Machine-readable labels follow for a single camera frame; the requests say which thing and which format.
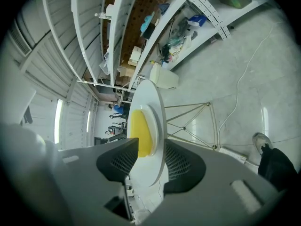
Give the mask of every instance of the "pegboard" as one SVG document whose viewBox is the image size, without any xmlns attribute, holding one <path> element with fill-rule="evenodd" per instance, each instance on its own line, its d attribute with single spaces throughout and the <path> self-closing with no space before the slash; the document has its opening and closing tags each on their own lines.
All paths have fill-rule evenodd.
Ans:
<svg viewBox="0 0 301 226">
<path fill-rule="evenodd" d="M 156 17 L 160 14 L 158 4 L 166 3 L 167 0 L 136 0 L 127 23 L 127 28 L 123 40 L 121 57 L 131 56 L 134 46 L 142 47 L 145 39 L 140 37 L 140 27 L 144 23 L 144 18 L 156 12 Z"/>
</svg>

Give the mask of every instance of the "metal shelf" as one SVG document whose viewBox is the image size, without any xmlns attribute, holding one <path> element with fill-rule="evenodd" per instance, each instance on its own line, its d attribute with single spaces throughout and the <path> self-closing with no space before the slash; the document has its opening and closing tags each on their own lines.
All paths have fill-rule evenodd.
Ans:
<svg viewBox="0 0 301 226">
<path fill-rule="evenodd" d="M 109 65 L 111 86 L 114 86 L 127 22 L 135 0 L 115 0 L 109 36 Z"/>
<path fill-rule="evenodd" d="M 70 6 L 71 0 L 43 0 L 47 22 L 58 49 L 81 81 L 86 65 L 80 52 Z"/>
<path fill-rule="evenodd" d="M 71 10 L 79 47 L 88 70 L 97 82 L 103 61 L 101 22 L 94 16 L 102 11 L 104 0 L 71 0 Z"/>
<path fill-rule="evenodd" d="M 197 37 L 191 41 L 191 46 L 186 49 L 182 49 L 178 54 L 178 59 L 174 62 L 168 63 L 168 70 L 173 69 L 178 63 L 180 63 L 184 58 L 186 58 L 190 53 L 192 53 L 195 49 L 205 43 L 208 39 L 213 37 L 218 33 L 217 29 L 212 26 L 210 22 L 205 22 L 202 27 L 190 27 L 190 31 L 188 34 L 193 34 L 197 32 Z"/>
<path fill-rule="evenodd" d="M 241 9 L 228 6 L 226 4 L 219 2 L 218 0 L 208 0 L 208 1 L 212 4 L 212 6 L 216 9 L 218 14 L 222 17 L 223 25 L 228 26 L 229 24 L 231 24 L 241 16 L 252 11 L 258 6 L 266 3 L 268 0 L 253 0 L 249 5 Z"/>
<path fill-rule="evenodd" d="M 154 32 L 152 33 L 150 39 L 147 41 L 146 46 L 140 56 L 138 65 L 136 66 L 134 75 L 131 78 L 131 81 L 129 83 L 129 89 L 132 88 L 133 83 L 147 57 L 147 55 L 149 54 L 149 52 L 151 51 L 151 48 L 153 47 L 153 45 L 155 44 L 156 40 L 158 39 L 159 35 L 162 33 L 163 29 L 165 28 L 165 26 L 168 24 L 168 22 L 170 21 L 170 19 L 173 17 L 173 15 L 178 11 L 178 9 L 184 4 L 186 0 L 172 0 L 170 2 L 170 6 L 168 8 L 168 10 L 166 11 L 166 13 L 160 18 L 158 25 L 155 27 Z"/>
</svg>

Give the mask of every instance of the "sneaker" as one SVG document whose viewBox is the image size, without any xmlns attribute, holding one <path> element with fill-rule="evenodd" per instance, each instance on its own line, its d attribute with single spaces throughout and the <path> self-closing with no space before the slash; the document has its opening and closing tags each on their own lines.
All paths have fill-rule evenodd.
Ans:
<svg viewBox="0 0 301 226">
<path fill-rule="evenodd" d="M 256 147 L 256 149 L 258 150 L 260 155 L 262 155 L 262 153 L 265 149 L 268 149 L 268 148 L 273 149 L 272 143 L 269 140 L 269 138 L 260 132 L 257 132 L 254 134 L 253 144 Z"/>
</svg>

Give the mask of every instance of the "yellow object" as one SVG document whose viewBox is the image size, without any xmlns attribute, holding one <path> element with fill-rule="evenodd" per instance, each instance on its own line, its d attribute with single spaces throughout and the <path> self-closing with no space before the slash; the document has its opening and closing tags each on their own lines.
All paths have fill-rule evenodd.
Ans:
<svg viewBox="0 0 301 226">
<path fill-rule="evenodd" d="M 141 110 L 134 110 L 131 114 L 130 138 L 139 139 L 138 157 L 146 157 L 151 153 L 151 133 Z"/>
</svg>

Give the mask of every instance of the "concrete floor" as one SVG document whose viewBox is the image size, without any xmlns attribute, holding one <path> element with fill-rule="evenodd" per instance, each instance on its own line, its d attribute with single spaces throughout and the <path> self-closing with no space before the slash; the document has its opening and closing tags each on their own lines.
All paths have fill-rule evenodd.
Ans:
<svg viewBox="0 0 301 226">
<path fill-rule="evenodd" d="M 201 46 L 174 69 L 180 77 L 180 84 L 174 90 L 160 90 L 164 105 L 210 101 L 219 128 L 235 106 L 238 79 L 253 52 L 274 26 L 240 82 L 238 107 L 222 127 L 220 142 L 222 146 L 245 155 L 249 161 L 259 165 L 261 157 L 252 144 L 252 135 L 263 132 L 269 136 L 274 147 L 288 156 L 296 170 L 300 170 L 301 52 L 293 40 L 285 16 L 281 10 L 263 5 L 232 25 L 231 39 Z M 166 110 L 166 116 L 171 118 L 182 111 Z M 173 123 L 183 126 L 193 117 L 193 113 Z M 214 144 L 209 111 L 204 110 L 188 129 L 205 142 Z M 171 134 L 177 130 L 168 126 Z M 175 135 L 198 142 L 183 131 Z M 257 172 L 257 167 L 246 166 Z M 140 197 L 137 204 L 141 208 L 155 210 L 163 199 L 163 185 L 167 181 L 165 167 L 160 184 L 157 182 L 151 188 L 136 189 L 135 194 Z"/>
</svg>

